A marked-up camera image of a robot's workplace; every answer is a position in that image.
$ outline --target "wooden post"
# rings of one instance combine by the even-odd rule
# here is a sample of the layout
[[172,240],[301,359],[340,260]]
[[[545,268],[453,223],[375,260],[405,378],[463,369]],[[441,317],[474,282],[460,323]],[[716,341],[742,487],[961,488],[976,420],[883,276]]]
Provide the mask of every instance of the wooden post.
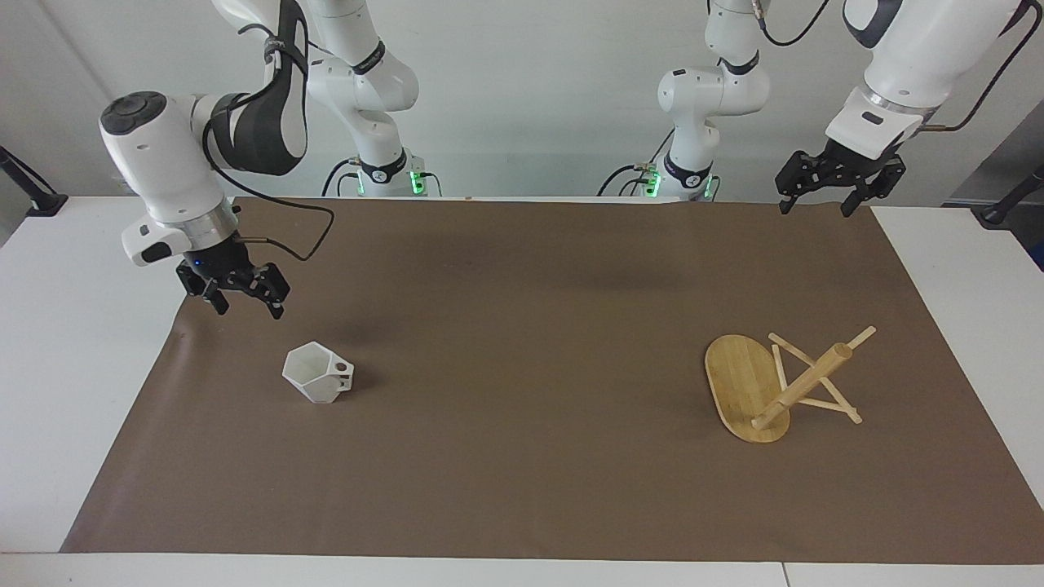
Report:
[[816,361],[815,365],[809,367],[801,374],[800,377],[794,379],[780,397],[768,404],[764,410],[751,421],[751,424],[757,430],[765,429],[768,424],[775,420],[779,415],[783,414],[790,406],[798,403],[801,398],[808,395],[815,385],[820,383],[820,379],[823,377],[829,377],[831,373],[837,370],[838,367],[845,365],[845,361],[852,358],[852,347],[844,344],[837,343],[833,347],[823,353]]

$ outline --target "black stand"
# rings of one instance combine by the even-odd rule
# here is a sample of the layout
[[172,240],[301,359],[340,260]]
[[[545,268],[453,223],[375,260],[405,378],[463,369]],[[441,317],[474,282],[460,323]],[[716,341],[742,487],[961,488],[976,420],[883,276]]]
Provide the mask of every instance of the black stand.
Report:
[[47,193],[40,189],[40,186],[25,174],[25,171],[15,163],[15,160],[10,158],[10,154],[2,146],[0,146],[0,167],[3,168],[7,177],[18,184],[25,193],[29,194],[29,199],[32,201],[32,208],[26,212],[26,216],[53,216],[58,213],[58,210],[69,199],[69,196],[64,193]]
[[1020,202],[1041,188],[1044,188],[1044,165],[1041,165],[1031,175],[1022,180],[1022,183],[1016,186],[1015,189],[1009,192],[997,204],[980,209],[973,208],[972,212],[983,222],[995,226],[1000,225],[1007,217],[1007,213],[1018,206]]

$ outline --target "cup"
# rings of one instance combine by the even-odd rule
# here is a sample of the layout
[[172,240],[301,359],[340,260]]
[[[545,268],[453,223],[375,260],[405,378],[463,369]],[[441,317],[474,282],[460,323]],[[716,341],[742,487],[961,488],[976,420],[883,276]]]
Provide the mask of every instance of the cup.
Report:
[[355,366],[311,342],[286,353],[283,378],[312,403],[330,403],[352,389]]

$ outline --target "brown tablecloth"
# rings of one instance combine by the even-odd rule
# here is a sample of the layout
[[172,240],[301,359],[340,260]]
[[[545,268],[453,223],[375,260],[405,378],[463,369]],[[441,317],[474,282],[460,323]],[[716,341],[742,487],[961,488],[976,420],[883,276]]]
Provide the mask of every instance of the brown tablecloth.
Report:
[[[293,287],[282,321],[185,302],[63,551],[1044,563],[1044,514],[870,211],[330,204],[311,262],[253,250]],[[299,249],[322,228],[243,208]],[[868,325],[832,377],[865,423],[721,425],[715,337],[817,355]],[[313,339],[356,365],[330,405],[280,376]]]

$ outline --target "white table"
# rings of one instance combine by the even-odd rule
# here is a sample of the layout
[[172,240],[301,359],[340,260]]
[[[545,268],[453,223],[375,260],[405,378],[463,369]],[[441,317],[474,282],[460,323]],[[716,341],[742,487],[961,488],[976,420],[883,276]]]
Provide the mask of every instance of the white table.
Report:
[[[123,256],[141,213],[73,198],[0,249],[0,585],[1044,585],[1044,566],[55,555],[184,296],[175,261]],[[1044,276],[965,210],[875,213],[1044,503]]]

